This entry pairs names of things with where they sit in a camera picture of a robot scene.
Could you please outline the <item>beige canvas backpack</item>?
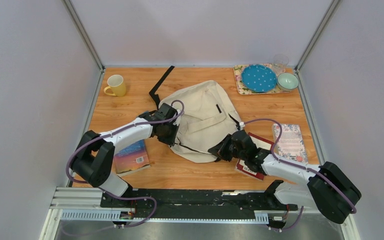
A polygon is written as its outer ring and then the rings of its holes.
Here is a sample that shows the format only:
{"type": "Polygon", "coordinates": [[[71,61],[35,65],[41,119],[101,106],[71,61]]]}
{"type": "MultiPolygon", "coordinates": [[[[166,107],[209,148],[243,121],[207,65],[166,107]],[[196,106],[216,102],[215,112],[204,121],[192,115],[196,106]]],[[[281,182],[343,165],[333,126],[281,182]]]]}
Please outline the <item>beige canvas backpack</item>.
{"type": "Polygon", "coordinates": [[[178,118],[175,144],[170,149],[194,163],[218,162],[220,157],[210,154],[208,149],[221,143],[228,134],[240,131],[239,113],[226,91],[214,80],[182,88],[160,99],[156,91],[173,69],[170,66],[149,92],[158,107],[174,103],[175,108],[184,110],[178,118]]]}

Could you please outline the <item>blue sunset cover book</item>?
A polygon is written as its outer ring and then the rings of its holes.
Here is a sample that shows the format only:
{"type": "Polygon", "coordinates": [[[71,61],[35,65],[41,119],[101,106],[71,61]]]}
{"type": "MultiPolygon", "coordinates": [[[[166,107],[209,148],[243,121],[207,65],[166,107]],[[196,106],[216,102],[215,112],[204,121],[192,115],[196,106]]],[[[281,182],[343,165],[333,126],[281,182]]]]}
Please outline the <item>blue sunset cover book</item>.
{"type": "Polygon", "coordinates": [[[144,140],[120,150],[113,158],[115,173],[123,177],[151,166],[144,140]]]}

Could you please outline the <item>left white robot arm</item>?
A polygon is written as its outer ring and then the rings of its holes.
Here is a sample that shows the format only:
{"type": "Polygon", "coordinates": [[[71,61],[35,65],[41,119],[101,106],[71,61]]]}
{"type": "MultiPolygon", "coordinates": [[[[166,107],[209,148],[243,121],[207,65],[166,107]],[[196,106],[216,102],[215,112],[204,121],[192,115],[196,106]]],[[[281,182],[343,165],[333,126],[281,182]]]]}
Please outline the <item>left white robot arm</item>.
{"type": "Polygon", "coordinates": [[[159,109],[145,111],[132,122],[110,131],[87,131],[68,159],[66,175],[75,182],[70,172],[76,173],[82,178],[82,184],[99,188],[113,197],[118,206],[128,207],[133,201],[133,194],[128,190],[130,185],[112,171],[113,159],[126,147],[152,137],[172,146],[179,128],[177,120],[185,110],[184,103],[178,103],[181,109],[164,103],[159,109]]]}

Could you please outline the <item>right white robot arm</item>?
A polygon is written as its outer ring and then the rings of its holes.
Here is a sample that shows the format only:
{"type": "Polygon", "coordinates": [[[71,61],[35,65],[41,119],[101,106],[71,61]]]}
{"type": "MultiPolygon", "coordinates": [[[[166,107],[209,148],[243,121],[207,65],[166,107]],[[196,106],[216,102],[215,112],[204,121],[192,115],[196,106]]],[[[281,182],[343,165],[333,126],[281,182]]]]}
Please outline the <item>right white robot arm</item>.
{"type": "Polygon", "coordinates": [[[271,184],[271,192],[265,195],[270,209],[289,204],[313,208],[336,224],[357,212],[362,193],[332,162],[319,165],[286,159],[256,145],[244,130],[228,134],[208,152],[218,160],[236,158],[253,172],[280,177],[282,180],[271,184]]]}

